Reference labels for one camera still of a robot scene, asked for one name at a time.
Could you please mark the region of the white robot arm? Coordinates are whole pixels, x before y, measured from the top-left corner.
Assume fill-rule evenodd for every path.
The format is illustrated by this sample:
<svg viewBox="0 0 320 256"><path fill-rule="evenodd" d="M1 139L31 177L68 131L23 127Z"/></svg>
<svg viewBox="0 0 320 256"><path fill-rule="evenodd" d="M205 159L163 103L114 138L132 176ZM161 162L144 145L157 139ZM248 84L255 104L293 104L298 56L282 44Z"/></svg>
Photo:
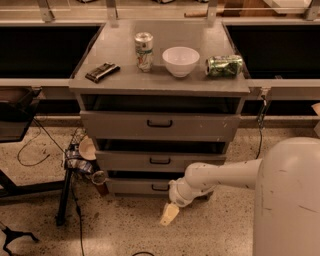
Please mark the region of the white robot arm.
<svg viewBox="0 0 320 256"><path fill-rule="evenodd" d="M169 182L160 224L217 186L255 191L253 256L320 256L320 140L283 140L260 159L226 165L196 162Z"/></svg>

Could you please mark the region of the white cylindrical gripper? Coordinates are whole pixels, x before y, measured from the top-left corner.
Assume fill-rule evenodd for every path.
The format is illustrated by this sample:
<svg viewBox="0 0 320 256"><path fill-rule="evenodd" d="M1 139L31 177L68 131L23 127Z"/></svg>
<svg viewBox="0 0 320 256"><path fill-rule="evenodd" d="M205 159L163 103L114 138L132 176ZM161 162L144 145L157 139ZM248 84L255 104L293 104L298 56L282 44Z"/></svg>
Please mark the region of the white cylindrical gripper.
<svg viewBox="0 0 320 256"><path fill-rule="evenodd" d="M168 226L178 215L179 207L191 204L195 198L205 196L214 189L213 184L206 184L200 180L193 182L187 177L171 180L169 182L169 200L166 203L160 218L162 226Z"/></svg>

